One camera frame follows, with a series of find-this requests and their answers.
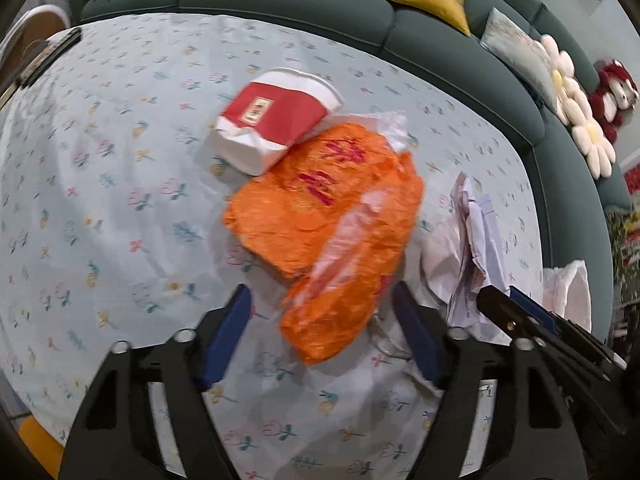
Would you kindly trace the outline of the white paper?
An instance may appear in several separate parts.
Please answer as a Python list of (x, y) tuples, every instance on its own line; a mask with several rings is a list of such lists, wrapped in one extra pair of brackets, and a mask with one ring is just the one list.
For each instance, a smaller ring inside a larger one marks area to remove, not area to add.
[(422, 242), (423, 281), (445, 305), (448, 326), (462, 327), (480, 341), (506, 344), (506, 334), (476, 304), (486, 286), (509, 291), (494, 205), (489, 196), (475, 193), (466, 174), (457, 176), (450, 198), (454, 213)]

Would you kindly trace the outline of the orange plastic bag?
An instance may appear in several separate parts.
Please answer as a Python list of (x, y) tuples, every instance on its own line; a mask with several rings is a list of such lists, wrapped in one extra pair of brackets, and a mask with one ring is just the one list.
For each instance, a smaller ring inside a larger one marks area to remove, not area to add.
[(369, 323), (423, 192), (406, 114), (382, 112), (328, 119), (232, 196), (224, 225), (291, 283), (280, 332), (305, 364), (337, 356)]

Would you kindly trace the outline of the white lined trash bin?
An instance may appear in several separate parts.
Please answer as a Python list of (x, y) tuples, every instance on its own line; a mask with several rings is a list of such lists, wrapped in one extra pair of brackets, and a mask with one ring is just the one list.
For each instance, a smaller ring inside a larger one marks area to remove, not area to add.
[(591, 295), (584, 260), (542, 270), (542, 305), (586, 330), (592, 330)]

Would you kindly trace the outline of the dark green sectional sofa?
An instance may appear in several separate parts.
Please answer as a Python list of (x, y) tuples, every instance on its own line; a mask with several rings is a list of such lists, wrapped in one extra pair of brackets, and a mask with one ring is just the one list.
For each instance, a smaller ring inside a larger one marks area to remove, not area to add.
[(541, 0), (465, 0), (470, 29), (385, 0), (64, 0), (74, 23), (122, 14), (192, 12), (256, 18), (363, 50), (446, 91), (496, 126), (521, 156), (536, 204), (546, 266), (580, 259), (588, 270), (592, 329), (608, 336), (614, 304), (613, 258), (605, 214), (626, 208), (623, 175), (594, 180), (558, 118), (524, 81), (480, 45), (492, 10), (530, 36), (552, 36), (573, 59), (578, 82), (598, 74), (578, 42)]

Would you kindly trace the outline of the potted flowering plant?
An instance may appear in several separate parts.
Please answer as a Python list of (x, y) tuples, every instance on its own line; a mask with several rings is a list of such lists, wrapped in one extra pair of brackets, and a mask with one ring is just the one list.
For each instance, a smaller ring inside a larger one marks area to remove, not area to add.
[(639, 301), (639, 208), (606, 214), (610, 236), (616, 304)]

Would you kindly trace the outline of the floral light blue tablecloth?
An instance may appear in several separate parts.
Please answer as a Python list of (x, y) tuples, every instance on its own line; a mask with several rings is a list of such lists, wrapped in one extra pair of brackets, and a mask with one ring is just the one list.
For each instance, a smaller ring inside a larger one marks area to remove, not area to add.
[(255, 310), (205, 395), (244, 479), (402, 479), (437, 408), (416, 368), (362, 334), (306, 367), (279, 332), (288, 285), (222, 225), (245, 177), (210, 143), (255, 76), (319, 76), (355, 114), (399, 110), (425, 184), (405, 280), (431, 304), (421, 242), (454, 210), (459, 174), (495, 207), (508, 283), (540, 299), (535, 202), (520, 156), (450, 94), (308, 32), (226, 16), (145, 14), (81, 42), (1, 113), (1, 366), (58, 443), (114, 342), (157, 344), (247, 284)]

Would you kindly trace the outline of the white daisy cushion lower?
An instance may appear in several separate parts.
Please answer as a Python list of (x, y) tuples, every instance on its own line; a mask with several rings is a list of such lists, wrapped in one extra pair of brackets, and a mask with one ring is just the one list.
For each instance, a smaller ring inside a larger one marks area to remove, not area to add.
[(594, 180), (611, 177), (616, 154), (600, 125), (594, 120), (588, 120), (581, 126), (573, 126), (570, 134), (585, 157), (591, 177)]

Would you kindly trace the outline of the white daisy cushion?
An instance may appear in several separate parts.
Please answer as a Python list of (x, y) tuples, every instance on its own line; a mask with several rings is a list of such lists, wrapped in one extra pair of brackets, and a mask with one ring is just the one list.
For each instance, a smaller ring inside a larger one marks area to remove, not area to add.
[(600, 125), (594, 120), (588, 120), (581, 126), (573, 126), (570, 134), (585, 157), (591, 177), (594, 180), (611, 177), (616, 154)]
[(556, 116), (563, 125), (585, 127), (592, 120), (592, 110), (588, 98), (575, 78), (573, 59), (565, 50), (560, 50), (555, 39), (547, 34), (540, 37), (540, 43), (551, 61), (551, 76), (555, 90)]

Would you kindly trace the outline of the white daisy cushion upper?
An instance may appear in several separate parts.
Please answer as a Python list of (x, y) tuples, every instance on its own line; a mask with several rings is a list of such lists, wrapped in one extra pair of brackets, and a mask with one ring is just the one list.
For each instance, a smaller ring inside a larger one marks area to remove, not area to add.
[(555, 90), (556, 116), (563, 125), (585, 127), (592, 120), (592, 110), (588, 98), (575, 78), (573, 59), (565, 50), (560, 50), (555, 39), (547, 34), (540, 37), (540, 43), (551, 61), (551, 76)]

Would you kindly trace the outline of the red white plush monkey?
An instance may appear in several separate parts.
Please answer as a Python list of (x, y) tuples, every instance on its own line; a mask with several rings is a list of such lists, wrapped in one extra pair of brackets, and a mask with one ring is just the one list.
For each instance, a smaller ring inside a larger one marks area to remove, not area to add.
[(639, 90), (619, 60), (604, 63), (598, 69), (600, 82), (589, 96), (593, 118), (601, 126), (604, 136), (614, 144), (618, 130), (623, 127), (639, 104)]

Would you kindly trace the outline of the yellow trousers of operator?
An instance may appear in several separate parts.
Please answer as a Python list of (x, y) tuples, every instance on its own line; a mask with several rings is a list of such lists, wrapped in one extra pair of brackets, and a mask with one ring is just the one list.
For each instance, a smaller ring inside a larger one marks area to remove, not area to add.
[(21, 423), (18, 435), (36, 461), (53, 479), (57, 479), (60, 474), (64, 446), (55, 440), (32, 415), (26, 417)]

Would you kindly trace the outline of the grey embroidered cushion right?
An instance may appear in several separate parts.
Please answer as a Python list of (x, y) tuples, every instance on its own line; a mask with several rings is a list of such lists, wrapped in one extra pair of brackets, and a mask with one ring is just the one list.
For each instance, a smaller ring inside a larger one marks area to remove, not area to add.
[(480, 45), (510, 67), (548, 107), (555, 110), (556, 90), (550, 55), (541, 42), (528, 36), (510, 18), (493, 8)]

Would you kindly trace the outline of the wooden round chair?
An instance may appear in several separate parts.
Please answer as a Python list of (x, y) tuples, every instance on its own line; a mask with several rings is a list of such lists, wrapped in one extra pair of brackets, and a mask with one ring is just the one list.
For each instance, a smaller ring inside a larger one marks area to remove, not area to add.
[(23, 14), (1, 43), (1, 92), (47, 45), (56, 32), (70, 27), (65, 10), (55, 4), (43, 4)]

